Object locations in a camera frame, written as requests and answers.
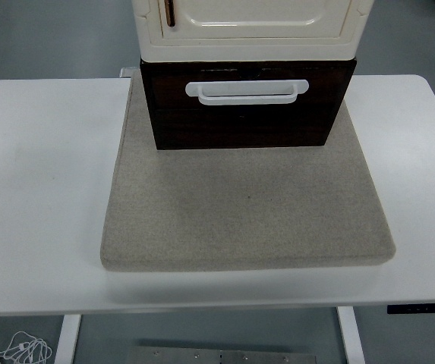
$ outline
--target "white table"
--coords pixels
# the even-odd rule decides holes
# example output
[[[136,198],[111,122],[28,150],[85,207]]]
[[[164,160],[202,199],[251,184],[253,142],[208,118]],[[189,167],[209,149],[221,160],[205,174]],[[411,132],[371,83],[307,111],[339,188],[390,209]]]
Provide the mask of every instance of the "white table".
[[[113,273],[99,260],[129,80],[0,81],[0,315],[435,302],[435,97],[416,76],[345,97],[396,256],[379,266]]]

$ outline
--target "felt mat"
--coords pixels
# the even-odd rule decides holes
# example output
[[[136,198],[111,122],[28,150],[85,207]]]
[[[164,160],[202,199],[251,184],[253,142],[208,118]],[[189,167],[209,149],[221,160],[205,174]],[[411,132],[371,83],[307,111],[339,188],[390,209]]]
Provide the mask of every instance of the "felt mat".
[[[395,250],[345,104],[325,146],[158,151],[135,73],[102,237],[105,268],[377,265]]]

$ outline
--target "drawer front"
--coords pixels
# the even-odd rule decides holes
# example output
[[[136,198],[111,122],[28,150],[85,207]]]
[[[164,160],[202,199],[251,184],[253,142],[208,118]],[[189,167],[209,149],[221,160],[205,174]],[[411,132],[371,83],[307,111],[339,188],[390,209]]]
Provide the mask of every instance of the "drawer front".
[[[355,60],[148,64],[141,72],[159,149],[320,146],[347,89]],[[203,105],[190,82],[306,80],[285,105]]]

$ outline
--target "cabinet handle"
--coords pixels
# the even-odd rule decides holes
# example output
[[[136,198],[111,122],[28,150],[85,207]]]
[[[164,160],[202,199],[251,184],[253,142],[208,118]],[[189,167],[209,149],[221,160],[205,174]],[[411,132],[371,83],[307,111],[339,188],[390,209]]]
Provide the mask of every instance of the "cabinet handle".
[[[169,27],[175,26],[175,11],[173,8],[173,0],[165,0],[166,23]]]
[[[185,92],[204,105],[269,105],[291,104],[308,87],[306,80],[190,82]]]

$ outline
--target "cream cabinet door panel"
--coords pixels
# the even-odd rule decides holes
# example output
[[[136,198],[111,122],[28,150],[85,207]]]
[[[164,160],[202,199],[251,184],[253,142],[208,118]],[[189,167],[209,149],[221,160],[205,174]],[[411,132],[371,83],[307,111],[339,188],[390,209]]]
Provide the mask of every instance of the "cream cabinet door panel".
[[[168,2],[154,1],[164,39],[339,38],[360,16],[358,0],[173,0],[169,27]]]

